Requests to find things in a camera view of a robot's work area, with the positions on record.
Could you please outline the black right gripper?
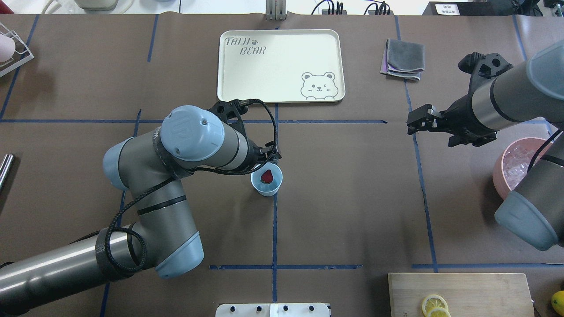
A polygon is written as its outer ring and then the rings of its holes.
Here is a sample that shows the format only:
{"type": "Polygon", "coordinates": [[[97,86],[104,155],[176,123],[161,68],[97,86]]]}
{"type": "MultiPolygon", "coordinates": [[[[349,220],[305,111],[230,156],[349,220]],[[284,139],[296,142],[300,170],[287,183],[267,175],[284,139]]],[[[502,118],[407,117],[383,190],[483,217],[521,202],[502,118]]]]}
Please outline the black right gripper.
{"type": "Polygon", "coordinates": [[[464,96],[447,110],[437,111],[432,105],[423,105],[408,114],[407,134],[417,132],[450,133],[449,147],[471,144],[483,146],[496,140],[497,132],[482,125],[473,112],[471,97],[464,96]]]}

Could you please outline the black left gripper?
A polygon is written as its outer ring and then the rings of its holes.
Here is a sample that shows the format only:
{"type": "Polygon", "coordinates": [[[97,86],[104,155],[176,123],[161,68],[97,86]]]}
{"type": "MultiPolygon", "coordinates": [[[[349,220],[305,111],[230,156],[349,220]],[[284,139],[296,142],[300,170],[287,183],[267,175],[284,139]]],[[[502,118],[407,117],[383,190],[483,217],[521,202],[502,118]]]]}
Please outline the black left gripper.
{"type": "Polygon", "coordinates": [[[257,165],[267,162],[277,163],[282,158],[279,152],[278,143],[268,142],[264,147],[259,147],[251,139],[247,140],[248,151],[246,154],[246,168],[252,170],[257,165]]]}

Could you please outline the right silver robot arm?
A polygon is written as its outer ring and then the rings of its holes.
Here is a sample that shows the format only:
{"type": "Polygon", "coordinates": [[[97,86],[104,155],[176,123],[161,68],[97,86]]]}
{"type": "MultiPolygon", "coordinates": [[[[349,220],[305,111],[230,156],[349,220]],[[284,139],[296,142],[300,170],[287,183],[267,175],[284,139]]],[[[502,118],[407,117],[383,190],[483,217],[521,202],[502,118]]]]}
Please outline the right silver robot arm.
{"type": "Polygon", "coordinates": [[[520,139],[499,156],[495,182],[523,169],[523,177],[495,212],[496,221],[537,250],[563,245],[563,57],[556,42],[514,66],[500,54],[473,52],[459,61],[470,74],[468,93],[447,110],[425,104],[408,114],[408,134],[449,133],[449,146],[483,146],[499,131],[542,117],[556,127],[546,140],[520,139]]]}

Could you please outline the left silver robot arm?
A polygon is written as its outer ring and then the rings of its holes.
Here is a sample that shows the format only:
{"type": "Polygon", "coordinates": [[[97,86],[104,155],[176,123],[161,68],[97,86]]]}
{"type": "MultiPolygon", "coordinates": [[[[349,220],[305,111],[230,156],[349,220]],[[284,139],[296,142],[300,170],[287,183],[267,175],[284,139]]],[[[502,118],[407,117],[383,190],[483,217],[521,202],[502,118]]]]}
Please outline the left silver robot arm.
{"type": "Polygon", "coordinates": [[[109,225],[58,249],[1,266],[1,315],[30,309],[155,269],[171,279],[204,259],[181,180],[198,171],[246,175],[280,159],[278,126],[259,147],[244,121],[258,99],[216,102],[209,110],[180,106],[158,128],[111,147],[103,169],[111,184],[131,193],[109,225]]]}

